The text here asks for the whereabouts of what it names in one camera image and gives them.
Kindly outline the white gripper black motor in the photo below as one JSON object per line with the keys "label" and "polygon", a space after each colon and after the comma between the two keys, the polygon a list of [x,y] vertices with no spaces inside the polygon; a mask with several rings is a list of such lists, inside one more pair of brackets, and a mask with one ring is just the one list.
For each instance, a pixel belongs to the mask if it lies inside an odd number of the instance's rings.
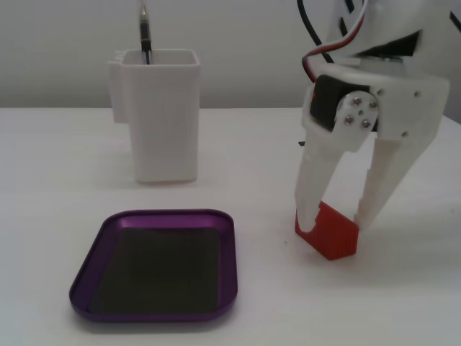
{"label": "white gripper black motor", "polygon": [[354,216],[367,229],[437,133],[449,95],[441,77],[397,64],[378,71],[329,65],[306,92],[305,146],[295,188],[297,220],[311,231],[319,205],[346,152],[377,132],[371,166]]}

